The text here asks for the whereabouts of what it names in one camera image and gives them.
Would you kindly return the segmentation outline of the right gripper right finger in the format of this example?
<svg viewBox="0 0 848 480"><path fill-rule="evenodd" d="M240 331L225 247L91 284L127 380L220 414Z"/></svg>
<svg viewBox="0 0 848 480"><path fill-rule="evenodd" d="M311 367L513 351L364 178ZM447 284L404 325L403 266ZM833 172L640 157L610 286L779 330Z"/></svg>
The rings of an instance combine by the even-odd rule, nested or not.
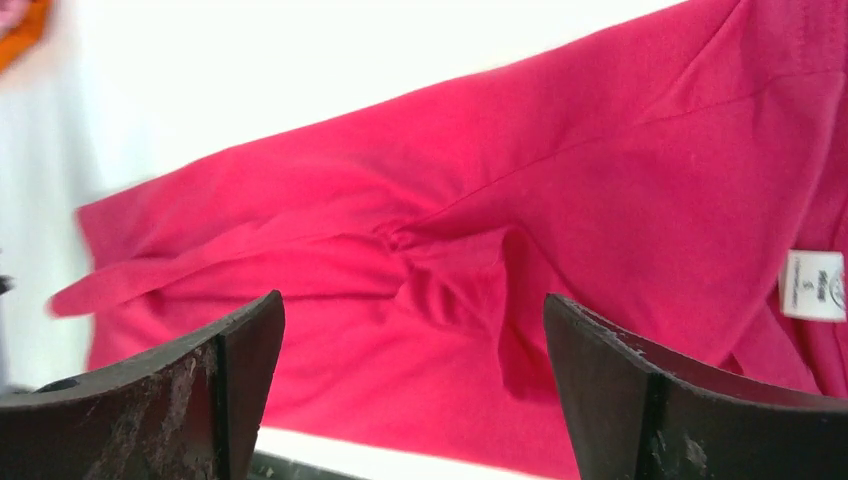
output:
<svg viewBox="0 0 848 480"><path fill-rule="evenodd" d="M843 479L847 403L670 350L558 294L547 348L584 479Z"/></svg>

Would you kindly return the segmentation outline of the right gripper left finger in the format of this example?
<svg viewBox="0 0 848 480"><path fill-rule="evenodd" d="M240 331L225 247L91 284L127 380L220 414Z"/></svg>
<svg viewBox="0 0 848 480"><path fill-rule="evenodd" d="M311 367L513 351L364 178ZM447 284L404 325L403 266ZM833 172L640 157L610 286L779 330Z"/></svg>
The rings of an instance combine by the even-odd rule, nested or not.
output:
<svg viewBox="0 0 848 480"><path fill-rule="evenodd" d="M5 479L243 479L285 326L267 295L118 363L1 399Z"/></svg>

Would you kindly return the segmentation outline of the magenta t shirt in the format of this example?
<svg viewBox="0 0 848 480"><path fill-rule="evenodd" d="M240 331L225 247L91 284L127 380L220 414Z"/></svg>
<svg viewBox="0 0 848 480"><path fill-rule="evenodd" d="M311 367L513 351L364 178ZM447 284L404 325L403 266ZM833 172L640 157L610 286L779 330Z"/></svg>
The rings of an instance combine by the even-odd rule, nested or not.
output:
<svg viewBox="0 0 848 480"><path fill-rule="evenodd" d="M570 478L550 292L759 381L847 393L792 320L793 250L847 250L847 5L687 1L233 147L82 207L97 369L282 294L264 423Z"/></svg>

